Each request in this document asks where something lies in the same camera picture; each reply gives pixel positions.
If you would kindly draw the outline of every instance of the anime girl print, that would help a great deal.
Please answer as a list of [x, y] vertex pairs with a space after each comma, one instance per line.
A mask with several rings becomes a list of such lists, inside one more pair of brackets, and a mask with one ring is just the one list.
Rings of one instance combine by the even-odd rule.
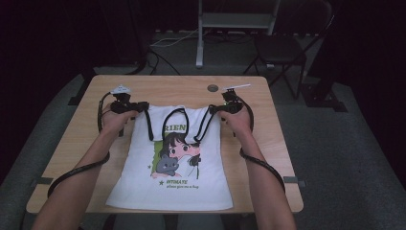
[[199, 144], [186, 144], [185, 133], [171, 132], [165, 137], [158, 152], [153, 178], [159, 176], [193, 177], [198, 179], [200, 162]]

